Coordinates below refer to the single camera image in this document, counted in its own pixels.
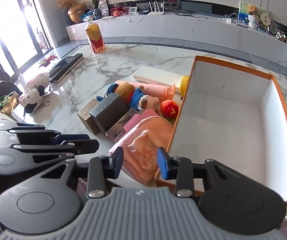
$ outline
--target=red yarn ball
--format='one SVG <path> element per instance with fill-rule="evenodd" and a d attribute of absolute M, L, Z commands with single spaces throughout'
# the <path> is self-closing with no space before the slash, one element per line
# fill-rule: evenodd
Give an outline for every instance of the red yarn ball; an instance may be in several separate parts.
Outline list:
<path fill-rule="evenodd" d="M 163 101 L 160 105 L 160 112 L 163 117 L 168 119 L 176 118 L 179 112 L 179 107 L 173 100 Z"/>

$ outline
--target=glass door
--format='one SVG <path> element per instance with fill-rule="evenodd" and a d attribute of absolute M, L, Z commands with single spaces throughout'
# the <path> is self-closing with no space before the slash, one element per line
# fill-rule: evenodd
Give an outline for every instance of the glass door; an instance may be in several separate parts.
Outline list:
<path fill-rule="evenodd" d="M 0 57 L 11 80 L 49 49 L 33 0 L 0 0 Z"/>

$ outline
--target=bottle with red liquid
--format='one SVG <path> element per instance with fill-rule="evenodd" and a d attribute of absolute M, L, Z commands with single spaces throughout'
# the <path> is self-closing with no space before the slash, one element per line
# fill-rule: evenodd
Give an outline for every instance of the bottle with red liquid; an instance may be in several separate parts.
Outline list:
<path fill-rule="evenodd" d="M 98 53 L 105 50 L 105 44 L 101 36 L 99 25 L 94 22 L 92 18 L 87 19 L 88 25 L 86 27 L 86 33 L 88 41 L 93 53 Z"/>

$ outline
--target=white and black plush toy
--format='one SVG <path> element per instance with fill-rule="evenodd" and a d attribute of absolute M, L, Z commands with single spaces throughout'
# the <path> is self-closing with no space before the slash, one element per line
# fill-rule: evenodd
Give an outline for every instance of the white and black plush toy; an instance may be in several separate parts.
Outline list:
<path fill-rule="evenodd" d="M 45 88 L 49 85 L 49 80 L 45 74 L 38 74 L 31 81 L 27 82 L 25 93 L 19 97 L 20 104 L 25 108 L 25 112 L 31 114 L 37 109 L 45 95 Z"/>

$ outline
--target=yellow label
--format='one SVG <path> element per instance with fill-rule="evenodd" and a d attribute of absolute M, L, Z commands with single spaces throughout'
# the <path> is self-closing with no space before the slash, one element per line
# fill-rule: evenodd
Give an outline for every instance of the yellow label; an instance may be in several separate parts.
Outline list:
<path fill-rule="evenodd" d="M 99 41 L 101 33 L 97 24 L 89 26 L 86 32 L 91 40 Z"/>

